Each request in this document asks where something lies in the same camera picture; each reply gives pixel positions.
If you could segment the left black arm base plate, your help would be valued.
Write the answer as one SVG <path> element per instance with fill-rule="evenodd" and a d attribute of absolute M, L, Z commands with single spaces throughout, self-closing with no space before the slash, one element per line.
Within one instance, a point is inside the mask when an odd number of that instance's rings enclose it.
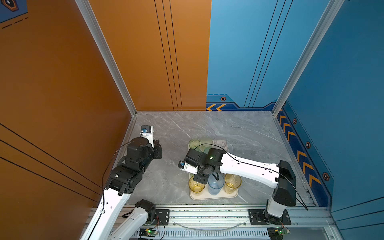
<path fill-rule="evenodd" d="M 169 209 L 150 210 L 147 221 L 144 223 L 145 226 L 155 226 L 159 223 L 167 226 L 170 219 Z"/>

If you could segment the amber yellow cup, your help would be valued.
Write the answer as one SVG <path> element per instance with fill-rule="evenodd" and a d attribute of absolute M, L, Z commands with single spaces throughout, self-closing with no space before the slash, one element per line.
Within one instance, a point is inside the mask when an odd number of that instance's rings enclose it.
<path fill-rule="evenodd" d="M 242 184 L 242 178 L 233 174 L 225 175 L 224 191 L 227 194 L 234 193 Z"/>

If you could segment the green dotted textured cup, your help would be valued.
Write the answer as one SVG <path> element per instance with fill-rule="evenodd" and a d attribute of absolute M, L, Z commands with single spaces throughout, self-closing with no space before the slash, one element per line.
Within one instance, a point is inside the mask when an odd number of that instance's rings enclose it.
<path fill-rule="evenodd" d="M 204 137 L 204 138 L 201 138 L 200 139 L 200 147 L 204 147 L 204 148 L 209 148 L 212 146 L 213 144 L 213 140 L 211 138 L 208 138 L 208 137 Z"/>

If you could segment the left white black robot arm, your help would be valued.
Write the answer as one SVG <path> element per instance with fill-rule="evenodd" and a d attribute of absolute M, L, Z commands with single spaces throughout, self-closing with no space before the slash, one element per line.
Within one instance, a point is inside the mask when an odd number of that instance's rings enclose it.
<path fill-rule="evenodd" d="M 127 155 L 109 175 L 100 204 L 82 235 L 83 240 L 128 240 L 143 225 L 153 222 L 156 205 L 147 200 L 136 203 L 129 216 L 116 229 L 113 228 L 122 208 L 152 160 L 162 158 L 159 140 L 134 138 L 127 145 Z"/>

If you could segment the small green clear glass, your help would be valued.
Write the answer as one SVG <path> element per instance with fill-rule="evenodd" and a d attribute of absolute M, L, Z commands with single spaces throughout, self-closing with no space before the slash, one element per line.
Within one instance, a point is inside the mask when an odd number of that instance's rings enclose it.
<path fill-rule="evenodd" d="M 191 139 L 189 141 L 189 148 L 190 149 L 197 149 L 200 146 L 201 142 L 199 139 Z"/>

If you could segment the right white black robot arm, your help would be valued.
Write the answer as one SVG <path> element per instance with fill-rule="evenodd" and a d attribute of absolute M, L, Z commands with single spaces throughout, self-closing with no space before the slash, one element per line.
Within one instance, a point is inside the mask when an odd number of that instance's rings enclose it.
<path fill-rule="evenodd" d="M 210 176 L 219 173 L 235 175 L 262 183 L 273 189 L 267 200 L 266 208 L 255 215 L 269 225 L 289 225 L 287 207 L 296 205 L 296 175 L 286 161 L 278 164 L 255 162 L 235 156 L 225 149 L 211 148 L 201 153 L 189 149 L 185 159 L 179 162 L 179 168 L 194 175 L 194 181 L 207 184 Z"/>

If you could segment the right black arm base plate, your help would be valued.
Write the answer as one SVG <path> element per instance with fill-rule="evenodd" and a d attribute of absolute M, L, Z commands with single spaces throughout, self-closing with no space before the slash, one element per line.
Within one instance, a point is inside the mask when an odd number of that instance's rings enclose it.
<path fill-rule="evenodd" d="M 274 226 L 289 226 L 292 224 L 291 218 L 287 210 L 283 211 L 283 215 L 280 218 L 269 215 L 267 210 L 263 209 L 250 209 L 248 210 L 249 218 L 252 226 L 261 225 L 274 225 Z"/>

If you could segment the tall blue clear cup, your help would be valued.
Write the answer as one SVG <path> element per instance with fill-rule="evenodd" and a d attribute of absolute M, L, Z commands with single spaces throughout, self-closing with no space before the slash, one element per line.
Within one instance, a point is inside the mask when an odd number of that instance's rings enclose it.
<path fill-rule="evenodd" d="M 218 195 L 225 183 L 223 175 L 212 173 L 208 178 L 209 193 L 213 196 Z"/>

